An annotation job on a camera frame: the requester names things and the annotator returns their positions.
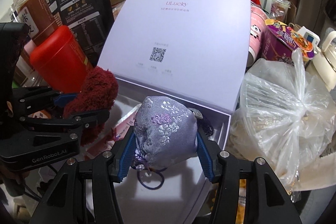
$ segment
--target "red lid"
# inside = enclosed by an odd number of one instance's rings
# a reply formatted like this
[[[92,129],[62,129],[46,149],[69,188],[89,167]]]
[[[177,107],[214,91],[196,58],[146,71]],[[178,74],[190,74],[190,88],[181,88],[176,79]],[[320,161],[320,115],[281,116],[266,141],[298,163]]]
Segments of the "red lid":
[[[73,33],[69,27],[62,25],[58,27],[41,45],[32,53],[30,58],[34,60],[34,67],[44,66],[64,45],[71,42]]]

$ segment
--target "red plastic bottle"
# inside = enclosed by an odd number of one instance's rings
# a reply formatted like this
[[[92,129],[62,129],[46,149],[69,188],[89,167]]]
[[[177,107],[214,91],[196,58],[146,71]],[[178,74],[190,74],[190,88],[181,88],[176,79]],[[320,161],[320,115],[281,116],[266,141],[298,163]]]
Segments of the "red plastic bottle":
[[[30,55],[31,65],[55,90],[80,92],[92,65],[70,29],[62,25]]]

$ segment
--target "white kettle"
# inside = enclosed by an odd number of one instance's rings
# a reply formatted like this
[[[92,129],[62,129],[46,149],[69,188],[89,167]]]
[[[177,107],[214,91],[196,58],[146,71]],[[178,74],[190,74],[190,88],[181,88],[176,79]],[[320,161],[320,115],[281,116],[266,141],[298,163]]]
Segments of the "white kettle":
[[[311,75],[317,75],[325,84],[328,91],[336,86],[336,47],[331,44],[336,38],[336,31],[331,32],[323,44],[316,48],[317,54],[309,63],[306,71]]]

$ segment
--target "red fluffy fabric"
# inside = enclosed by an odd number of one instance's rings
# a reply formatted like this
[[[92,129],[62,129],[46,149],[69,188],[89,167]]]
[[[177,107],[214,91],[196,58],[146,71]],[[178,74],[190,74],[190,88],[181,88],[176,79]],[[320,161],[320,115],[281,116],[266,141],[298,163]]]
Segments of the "red fluffy fabric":
[[[86,76],[81,93],[65,106],[63,117],[68,118],[77,112],[89,110],[104,108],[110,110],[117,95],[118,82],[113,73],[95,67]],[[94,128],[84,129],[81,146],[94,142],[103,128],[104,124],[100,124]]]

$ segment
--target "silver brocade pouch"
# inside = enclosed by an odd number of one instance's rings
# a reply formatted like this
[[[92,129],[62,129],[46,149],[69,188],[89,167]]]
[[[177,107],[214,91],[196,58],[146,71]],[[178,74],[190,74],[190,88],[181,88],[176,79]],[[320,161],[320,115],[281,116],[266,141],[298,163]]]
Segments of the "silver brocade pouch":
[[[135,163],[143,168],[166,168],[196,153],[196,118],[184,105],[168,97],[144,100],[135,116],[134,132]]]

